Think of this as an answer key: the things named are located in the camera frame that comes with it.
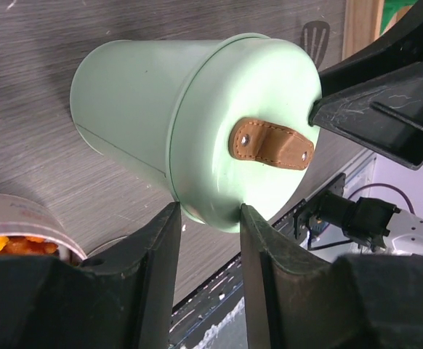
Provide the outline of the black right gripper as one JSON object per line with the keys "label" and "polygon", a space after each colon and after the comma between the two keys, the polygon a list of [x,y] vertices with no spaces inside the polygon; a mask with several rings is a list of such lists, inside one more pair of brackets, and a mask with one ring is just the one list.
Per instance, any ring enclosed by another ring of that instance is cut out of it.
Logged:
{"label": "black right gripper", "polygon": [[419,169],[423,71],[395,71],[419,61],[423,61],[423,0],[375,42],[320,73],[325,98],[314,105],[310,125]]}

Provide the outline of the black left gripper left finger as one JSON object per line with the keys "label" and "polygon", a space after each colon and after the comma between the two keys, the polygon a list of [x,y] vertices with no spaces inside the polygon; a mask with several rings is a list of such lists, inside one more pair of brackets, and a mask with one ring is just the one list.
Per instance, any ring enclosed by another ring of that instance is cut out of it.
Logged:
{"label": "black left gripper left finger", "polygon": [[55,257],[0,256],[0,348],[166,348],[181,212],[72,266]]}

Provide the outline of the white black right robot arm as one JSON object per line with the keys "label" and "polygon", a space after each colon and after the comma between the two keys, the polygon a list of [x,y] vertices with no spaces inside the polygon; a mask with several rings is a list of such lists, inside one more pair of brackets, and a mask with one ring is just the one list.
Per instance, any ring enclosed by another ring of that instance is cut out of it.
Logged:
{"label": "white black right robot arm", "polygon": [[[321,74],[309,123],[412,170],[423,165],[423,1],[374,43]],[[346,242],[423,255],[423,219],[376,198],[321,190],[294,218],[340,228]]]}

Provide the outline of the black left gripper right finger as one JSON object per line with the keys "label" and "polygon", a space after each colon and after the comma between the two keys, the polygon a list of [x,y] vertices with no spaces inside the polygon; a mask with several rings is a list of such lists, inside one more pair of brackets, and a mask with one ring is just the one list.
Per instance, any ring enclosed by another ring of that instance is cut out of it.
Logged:
{"label": "black left gripper right finger", "polygon": [[423,257],[326,262],[241,207],[250,348],[423,348]]}

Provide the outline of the green canister lid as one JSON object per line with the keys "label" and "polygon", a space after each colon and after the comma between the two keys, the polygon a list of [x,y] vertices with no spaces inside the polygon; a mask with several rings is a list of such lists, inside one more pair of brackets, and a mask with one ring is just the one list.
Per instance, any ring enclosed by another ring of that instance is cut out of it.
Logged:
{"label": "green canister lid", "polygon": [[182,85],[170,124],[167,174],[186,215],[236,233],[242,204],[272,218],[313,159],[321,97],[299,46],[255,33],[215,44]]}

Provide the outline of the round silver tin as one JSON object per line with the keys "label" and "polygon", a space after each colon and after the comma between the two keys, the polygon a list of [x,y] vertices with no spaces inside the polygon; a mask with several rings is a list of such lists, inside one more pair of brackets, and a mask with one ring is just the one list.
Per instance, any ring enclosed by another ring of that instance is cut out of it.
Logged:
{"label": "round silver tin", "polygon": [[0,236],[41,238],[58,245],[53,256],[78,265],[87,258],[60,221],[45,207],[18,196],[0,194]]}

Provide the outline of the tall green canister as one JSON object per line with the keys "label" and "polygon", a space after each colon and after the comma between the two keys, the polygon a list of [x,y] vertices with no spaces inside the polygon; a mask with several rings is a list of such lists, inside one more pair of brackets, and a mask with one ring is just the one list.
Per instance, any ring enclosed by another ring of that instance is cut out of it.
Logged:
{"label": "tall green canister", "polygon": [[90,52],[70,86],[70,111],[95,151],[166,187],[166,141],[184,80],[217,40],[112,41]]}

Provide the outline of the round bakery tin lid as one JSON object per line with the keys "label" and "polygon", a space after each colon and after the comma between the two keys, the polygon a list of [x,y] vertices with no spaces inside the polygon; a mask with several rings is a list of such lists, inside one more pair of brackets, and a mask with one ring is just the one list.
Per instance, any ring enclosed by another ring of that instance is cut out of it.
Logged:
{"label": "round bakery tin lid", "polygon": [[106,249],[112,247],[113,245],[117,244],[118,242],[124,240],[125,238],[127,238],[128,236],[119,236],[116,238],[112,238],[109,241],[106,241],[104,243],[102,243],[101,245],[95,247],[92,251],[88,252],[86,255],[88,258],[95,256],[96,254],[99,254],[103,251],[105,251]]}

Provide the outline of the brown glazed food piece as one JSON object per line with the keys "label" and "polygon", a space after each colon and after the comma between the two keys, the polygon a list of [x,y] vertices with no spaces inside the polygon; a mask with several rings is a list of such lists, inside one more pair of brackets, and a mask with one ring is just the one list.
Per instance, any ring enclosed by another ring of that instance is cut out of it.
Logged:
{"label": "brown glazed food piece", "polygon": [[14,255],[53,255],[58,245],[41,238],[11,237],[2,252]]}

